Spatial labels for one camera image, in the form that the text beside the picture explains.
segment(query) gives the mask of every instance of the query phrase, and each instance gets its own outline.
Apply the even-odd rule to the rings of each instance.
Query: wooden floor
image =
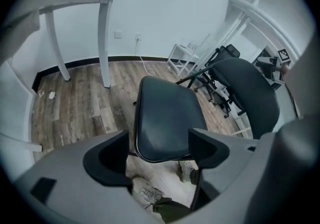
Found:
[[[159,78],[172,82],[180,79],[165,62],[145,62],[145,65],[150,74]],[[36,161],[60,146],[125,129],[129,130],[130,150],[134,152],[133,102],[140,80],[147,74],[142,62],[111,62],[109,69],[109,89],[103,87],[99,64],[69,69],[68,82],[61,73],[42,78],[32,115],[32,142],[40,143],[44,150],[34,153]],[[53,99],[49,99],[50,92],[55,92]],[[224,119],[219,106],[207,101],[204,90],[196,95],[208,130],[222,134],[238,130],[230,118]],[[127,161],[128,176],[143,176],[165,196],[190,205],[195,187],[180,182],[176,162],[150,164],[137,157],[129,157]]]

